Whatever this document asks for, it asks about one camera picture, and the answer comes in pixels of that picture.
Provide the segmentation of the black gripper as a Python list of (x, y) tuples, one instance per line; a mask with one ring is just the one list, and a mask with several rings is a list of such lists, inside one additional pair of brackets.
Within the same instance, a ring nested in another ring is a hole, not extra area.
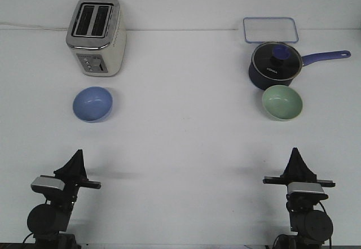
[(317, 204), (328, 199), (324, 188), (333, 188), (336, 183), (332, 180), (317, 180), (304, 162), (298, 148), (293, 148), (283, 177), (264, 176), (262, 180), (266, 185), (285, 185), (287, 187), (286, 199), (290, 203)]
[(65, 183), (63, 191), (47, 191), (42, 193), (51, 205), (57, 207), (62, 212), (72, 212), (77, 194), (81, 187), (89, 189), (100, 189), (101, 182), (90, 181), (87, 178), (86, 169), (83, 159), (83, 150), (77, 150), (76, 154), (61, 168), (54, 171), (57, 179)]

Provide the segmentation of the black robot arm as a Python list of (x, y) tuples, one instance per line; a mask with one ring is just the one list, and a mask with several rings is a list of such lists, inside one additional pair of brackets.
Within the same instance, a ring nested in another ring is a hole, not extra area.
[(322, 201), (328, 199), (323, 189), (336, 184), (332, 180), (319, 180), (298, 148), (292, 149), (284, 172), (279, 177), (264, 177), (263, 183), (287, 187), (285, 206), (290, 230), (295, 233), (278, 235), (272, 248), (322, 248), (325, 241), (332, 247), (334, 226)]
[(74, 234), (66, 232), (82, 187), (99, 190), (101, 183), (88, 179), (81, 149), (53, 176), (40, 175), (30, 184), (32, 191), (45, 197), (45, 202), (34, 207), (27, 218), (35, 248), (82, 247)]

